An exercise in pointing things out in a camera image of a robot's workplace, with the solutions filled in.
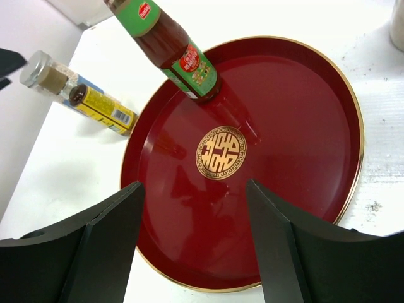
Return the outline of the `small yellow label bottle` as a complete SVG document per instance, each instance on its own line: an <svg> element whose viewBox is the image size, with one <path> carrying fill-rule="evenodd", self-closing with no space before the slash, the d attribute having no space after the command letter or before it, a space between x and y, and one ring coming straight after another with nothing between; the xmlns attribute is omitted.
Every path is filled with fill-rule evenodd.
<svg viewBox="0 0 404 303"><path fill-rule="evenodd" d="M79 113L122 136L130 136L138 116L114 98L84 83L78 84L52 67L46 67L38 80L42 88L60 95Z"/></svg>

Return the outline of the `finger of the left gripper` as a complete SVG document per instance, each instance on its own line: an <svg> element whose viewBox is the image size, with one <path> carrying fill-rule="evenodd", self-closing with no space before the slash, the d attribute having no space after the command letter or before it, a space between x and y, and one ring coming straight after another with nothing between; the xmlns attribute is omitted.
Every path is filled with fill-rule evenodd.
<svg viewBox="0 0 404 303"><path fill-rule="evenodd" d="M0 49L0 90L6 88L11 80L9 75L27 64L27 60L18 52Z"/></svg>

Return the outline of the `green label sauce bottle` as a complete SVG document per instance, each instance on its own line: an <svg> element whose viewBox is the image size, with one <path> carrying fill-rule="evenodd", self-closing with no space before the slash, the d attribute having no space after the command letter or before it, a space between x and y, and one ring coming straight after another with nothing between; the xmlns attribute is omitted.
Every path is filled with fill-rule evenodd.
<svg viewBox="0 0 404 303"><path fill-rule="evenodd" d="M197 103L217 95L221 77L187 32L154 1L105 1L145 56Z"/></svg>

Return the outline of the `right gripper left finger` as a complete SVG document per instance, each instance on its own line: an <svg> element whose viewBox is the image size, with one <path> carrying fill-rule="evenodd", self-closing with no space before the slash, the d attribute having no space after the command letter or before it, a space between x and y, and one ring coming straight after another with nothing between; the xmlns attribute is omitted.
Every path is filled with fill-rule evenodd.
<svg viewBox="0 0 404 303"><path fill-rule="evenodd" d="M1 302L123 302L145 188L102 202L19 239L1 240Z"/></svg>

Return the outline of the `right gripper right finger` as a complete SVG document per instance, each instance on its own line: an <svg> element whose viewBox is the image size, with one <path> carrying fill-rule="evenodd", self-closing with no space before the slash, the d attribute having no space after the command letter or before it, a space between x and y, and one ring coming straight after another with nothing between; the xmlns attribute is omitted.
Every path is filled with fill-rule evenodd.
<svg viewBox="0 0 404 303"><path fill-rule="evenodd" d="M266 302L402 302L403 233L363 234L246 184Z"/></svg>

